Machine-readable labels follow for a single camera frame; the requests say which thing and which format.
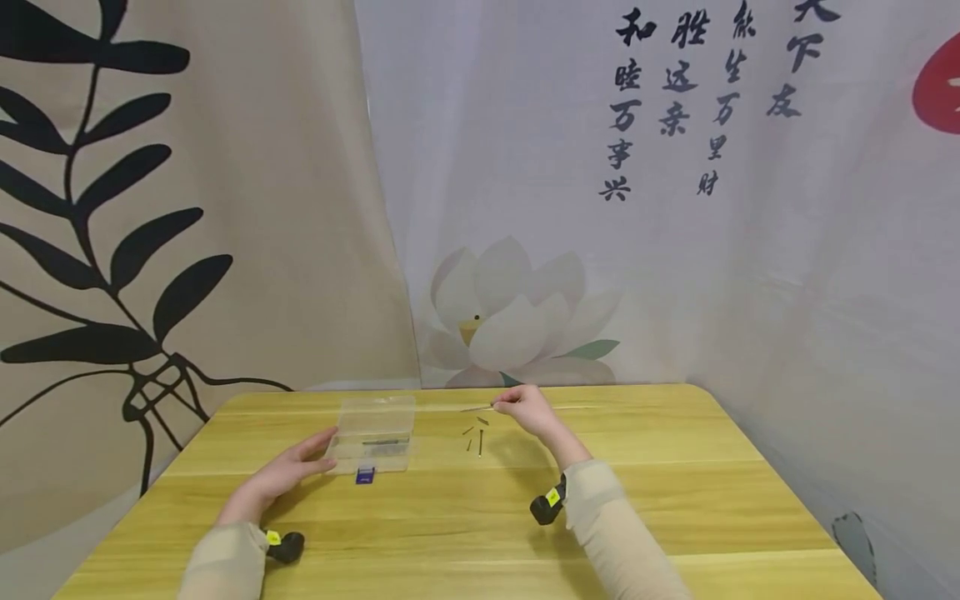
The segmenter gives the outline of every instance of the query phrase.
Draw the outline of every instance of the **red circle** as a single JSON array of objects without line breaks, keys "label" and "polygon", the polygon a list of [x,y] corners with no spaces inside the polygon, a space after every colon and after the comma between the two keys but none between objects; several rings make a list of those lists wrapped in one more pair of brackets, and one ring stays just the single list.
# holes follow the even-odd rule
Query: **red circle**
[{"label": "red circle", "polygon": [[913,86],[920,120],[945,133],[960,133],[960,34],[933,53]]}]

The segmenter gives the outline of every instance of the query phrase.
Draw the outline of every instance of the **beige sleeve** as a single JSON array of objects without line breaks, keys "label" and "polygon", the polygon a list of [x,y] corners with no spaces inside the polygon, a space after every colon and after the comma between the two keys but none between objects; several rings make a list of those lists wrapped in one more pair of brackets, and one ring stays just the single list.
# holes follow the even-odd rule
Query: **beige sleeve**
[{"label": "beige sleeve", "polygon": [[257,600],[267,547],[253,523],[214,527],[193,549],[178,600]]},{"label": "beige sleeve", "polygon": [[564,475],[566,528],[573,530],[610,598],[693,598],[607,463],[578,463]]}]

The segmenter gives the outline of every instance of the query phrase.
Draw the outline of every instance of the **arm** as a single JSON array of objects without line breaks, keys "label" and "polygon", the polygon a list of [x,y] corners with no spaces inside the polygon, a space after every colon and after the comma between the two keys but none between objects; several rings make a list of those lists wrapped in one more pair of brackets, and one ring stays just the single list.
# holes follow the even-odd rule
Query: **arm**
[{"label": "arm", "polygon": [[230,496],[213,529],[194,548],[183,574],[179,600],[256,600],[263,585],[267,537],[263,513],[310,475],[331,470],[335,461],[309,460],[337,432],[322,431],[287,448]]},{"label": "arm", "polygon": [[512,388],[492,405],[540,438],[566,475],[566,528],[573,530],[610,598],[692,599],[611,468],[593,459],[537,386]]}]

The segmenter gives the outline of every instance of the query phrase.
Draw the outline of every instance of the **yellow tag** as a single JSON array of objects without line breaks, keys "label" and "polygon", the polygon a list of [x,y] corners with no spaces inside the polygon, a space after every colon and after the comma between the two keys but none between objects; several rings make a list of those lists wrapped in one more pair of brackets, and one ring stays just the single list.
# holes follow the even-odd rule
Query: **yellow tag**
[{"label": "yellow tag", "polygon": [[557,492],[556,488],[547,493],[546,501],[550,503],[550,508],[553,508],[557,505],[557,502],[560,502],[560,493]]}]

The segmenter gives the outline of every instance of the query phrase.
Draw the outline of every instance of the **gray ink mark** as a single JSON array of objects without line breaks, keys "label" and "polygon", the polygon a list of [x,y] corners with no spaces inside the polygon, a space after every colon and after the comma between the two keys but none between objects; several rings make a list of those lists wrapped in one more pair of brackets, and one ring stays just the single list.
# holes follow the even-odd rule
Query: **gray ink mark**
[{"label": "gray ink mark", "polygon": [[847,553],[853,564],[860,569],[863,576],[876,586],[876,557],[874,545],[867,536],[863,519],[851,511],[833,520],[830,526],[833,538],[840,548]]},{"label": "gray ink mark", "polygon": [[743,0],[740,10],[736,12],[736,16],[733,18],[733,39],[755,36],[756,29],[751,27],[753,22],[754,12],[747,8],[747,0]]},{"label": "gray ink mark", "polygon": [[819,50],[810,50],[807,48],[810,44],[820,44],[824,42],[824,37],[820,34],[811,34],[809,36],[796,37],[793,36],[790,38],[790,41],[786,42],[786,51],[793,52],[794,49],[797,50],[797,56],[793,59],[793,70],[791,73],[796,73],[797,69],[800,68],[800,65],[804,62],[804,57],[813,57],[814,59],[820,57]]},{"label": "gray ink mark", "polygon": [[730,54],[727,56],[728,84],[735,84],[740,81],[740,63],[746,59],[747,55],[743,54],[743,50],[737,50],[736,52],[730,50]]},{"label": "gray ink mark", "polygon": [[618,143],[613,144],[612,146],[607,146],[607,148],[610,148],[611,152],[613,152],[613,154],[607,156],[607,160],[610,161],[610,166],[616,170],[619,170],[620,165],[623,164],[623,161],[630,157],[630,153],[627,152],[627,149],[633,145],[634,144],[632,142],[625,141],[621,137]]},{"label": "gray ink mark", "polygon": [[801,116],[799,110],[790,107],[790,96],[797,91],[797,88],[791,84],[783,84],[783,89],[779,94],[774,94],[774,105],[767,110],[767,116],[784,116],[786,118]]},{"label": "gray ink mark", "polygon": [[720,96],[717,98],[717,104],[720,105],[720,112],[717,113],[717,118],[713,119],[714,123],[719,123],[721,127],[730,120],[730,117],[733,115],[733,107],[730,106],[730,103],[740,97],[740,92],[735,91],[734,93],[727,94],[726,96]]},{"label": "gray ink mark", "polygon": [[793,10],[799,12],[800,15],[793,19],[795,23],[799,23],[804,20],[806,14],[812,9],[813,13],[817,16],[818,19],[829,23],[830,21],[835,21],[840,18],[840,15],[834,11],[825,9],[821,6],[824,3],[824,0],[804,0],[797,6],[793,7]]},{"label": "gray ink mark", "polygon": [[686,78],[686,69],[690,68],[690,63],[686,60],[678,60],[678,62],[680,63],[679,69],[675,71],[671,71],[670,69],[666,70],[666,85],[661,89],[667,89],[683,94],[690,91],[698,84],[692,84],[690,80]]},{"label": "gray ink mark", "polygon": [[623,192],[633,191],[627,187],[627,178],[623,176],[621,176],[619,180],[604,181],[603,184],[607,186],[607,189],[602,192],[598,192],[597,196],[603,196],[604,200],[607,202],[610,201],[610,198],[612,198],[614,194],[620,199],[620,202],[623,202],[627,200],[627,198],[623,195]]},{"label": "gray ink mark", "polygon": [[710,19],[707,17],[706,9],[701,9],[696,11],[696,13],[691,13],[690,11],[684,12],[680,15],[680,18],[677,19],[677,31],[673,37],[670,38],[670,43],[676,43],[681,49],[683,49],[686,44],[690,44],[691,46],[703,44],[703,36],[707,34],[707,24],[709,22]]},{"label": "gray ink mark", "polygon": [[707,194],[708,196],[712,196],[713,185],[716,184],[718,179],[719,178],[717,177],[716,171],[713,171],[712,176],[710,175],[710,173],[704,173],[700,177],[700,187],[697,189],[697,196],[700,196],[701,194]]},{"label": "gray ink mark", "polygon": [[610,128],[617,128],[621,132],[625,132],[634,124],[634,114],[630,112],[630,109],[633,107],[639,107],[641,103],[639,100],[628,100],[627,102],[621,102],[617,105],[610,105],[610,109],[613,112],[618,112],[616,119],[613,122],[613,125],[610,125]]},{"label": "gray ink mark", "polygon": [[663,124],[660,134],[673,137],[676,132],[686,133],[686,127],[681,125],[681,121],[689,118],[690,115],[684,112],[684,105],[674,101],[673,106],[667,109],[666,116],[658,119]]},{"label": "gray ink mark", "polygon": [[710,151],[712,154],[707,157],[707,160],[714,160],[715,158],[722,158],[720,154],[720,149],[723,148],[723,145],[727,143],[727,137],[724,134],[719,134],[716,137],[710,139]]},{"label": "gray ink mark", "polygon": [[628,14],[624,14],[623,18],[627,19],[627,26],[616,30],[616,32],[623,37],[623,43],[627,47],[630,47],[630,42],[634,37],[636,37],[636,43],[640,43],[643,39],[652,36],[657,29],[657,23],[653,21],[647,21],[646,25],[640,29],[636,24],[636,20],[640,18],[640,9],[637,7],[634,7]]},{"label": "gray ink mark", "polygon": [[620,91],[625,89],[640,89],[640,84],[636,82],[640,78],[640,72],[643,69],[636,66],[636,60],[630,59],[626,66],[616,67],[616,73],[613,75],[613,83],[620,87]]}]

